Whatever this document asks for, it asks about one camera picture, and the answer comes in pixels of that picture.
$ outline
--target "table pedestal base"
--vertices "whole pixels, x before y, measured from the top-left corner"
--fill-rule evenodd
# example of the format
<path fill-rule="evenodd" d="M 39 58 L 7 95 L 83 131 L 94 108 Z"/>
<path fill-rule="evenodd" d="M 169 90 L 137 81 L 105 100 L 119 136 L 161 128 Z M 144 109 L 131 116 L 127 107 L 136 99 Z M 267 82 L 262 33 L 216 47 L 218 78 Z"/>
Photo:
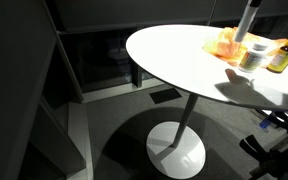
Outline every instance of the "table pedestal base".
<path fill-rule="evenodd" d="M 200 137 L 188 126 L 178 147 L 172 147 L 178 126 L 177 122 L 155 126 L 148 135 L 146 150 L 160 172 L 171 178 L 187 179 L 201 171 L 205 163 L 205 148 Z"/>

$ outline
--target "white round table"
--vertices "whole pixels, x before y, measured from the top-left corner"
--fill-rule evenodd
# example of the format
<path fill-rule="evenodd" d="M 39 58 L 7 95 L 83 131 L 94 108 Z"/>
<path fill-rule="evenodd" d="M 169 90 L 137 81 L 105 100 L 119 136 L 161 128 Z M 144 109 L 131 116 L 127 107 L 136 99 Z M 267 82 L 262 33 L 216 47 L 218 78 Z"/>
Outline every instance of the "white round table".
<path fill-rule="evenodd" d="M 155 126 L 147 138 L 147 153 L 163 174 L 186 179 L 205 163 L 205 148 L 189 127 L 198 96 L 236 106 L 288 111 L 288 67 L 281 74 L 259 68 L 252 74 L 203 50 L 206 39 L 222 29 L 196 25 L 164 25 L 129 37 L 131 58 L 156 78 L 190 92 L 180 123 Z"/>

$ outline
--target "yellow bottle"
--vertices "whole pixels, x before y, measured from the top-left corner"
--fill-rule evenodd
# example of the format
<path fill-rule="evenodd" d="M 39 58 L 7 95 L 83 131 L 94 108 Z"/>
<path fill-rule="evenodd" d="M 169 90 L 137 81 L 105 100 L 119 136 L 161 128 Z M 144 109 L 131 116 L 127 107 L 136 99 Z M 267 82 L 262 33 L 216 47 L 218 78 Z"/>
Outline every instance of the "yellow bottle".
<path fill-rule="evenodd" d="M 267 66 L 269 71 L 281 73 L 288 65 L 288 40 L 285 46 L 281 47 L 277 54 L 272 59 L 271 63 Z"/>

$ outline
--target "table leg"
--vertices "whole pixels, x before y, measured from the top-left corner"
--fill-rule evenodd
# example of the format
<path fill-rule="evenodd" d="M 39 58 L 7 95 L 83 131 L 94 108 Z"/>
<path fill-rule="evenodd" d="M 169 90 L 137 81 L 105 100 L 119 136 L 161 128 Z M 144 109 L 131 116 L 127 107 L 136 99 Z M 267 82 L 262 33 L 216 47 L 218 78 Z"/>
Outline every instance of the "table leg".
<path fill-rule="evenodd" d="M 180 125 L 177 129 L 177 132 L 176 132 L 173 144 L 172 144 L 172 147 L 174 147 L 174 148 L 177 148 L 178 144 L 180 143 L 180 140 L 183 136 L 185 127 L 187 126 L 188 121 L 190 120 L 191 113 L 192 113 L 192 111 L 195 107 L 195 104 L 197 102 L 197 98 L 198 98 L 198 96 L 196 94 L 191 93 L 188 100 L 187 100 L 186 107 L 185 107 L 185 110 L 183 112 Z"/>
<path fill-rule="evenodd" d="M 152 164 L 174 179 L 187 179 L 201 171 L 205 148 L 200 137 L 187 126 L 198 96 L 191 94 L 181 122 L 163 122 L 149 133 L 146 150 Z"/>

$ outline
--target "gray carpet floor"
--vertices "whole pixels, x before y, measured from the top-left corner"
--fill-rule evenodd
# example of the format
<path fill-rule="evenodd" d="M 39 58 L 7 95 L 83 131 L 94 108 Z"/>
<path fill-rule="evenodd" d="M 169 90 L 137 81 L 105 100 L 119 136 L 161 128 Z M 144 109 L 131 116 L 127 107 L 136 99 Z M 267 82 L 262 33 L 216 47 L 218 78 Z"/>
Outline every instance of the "gray carpet floor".
<path fill-rule="evenodd" d="M 181 98 L 154 103 L 150 93 L 168 88 L 163 85 L 87 104 L 95 180 L 171 179 L 155 169 L 145 146 L 154 126 L 178 122 L 184 110 L 189 94 L 180 90 Z M 286 133 L 273 127 L 263 130 L 260 121 L 250 109 L 199 98 L 188 126 L 201 137 L 206 162 L 190 179 L 248 179 L 258 163 L 239 147 L 239 141 L 254 134 L 269 149 Z"/>

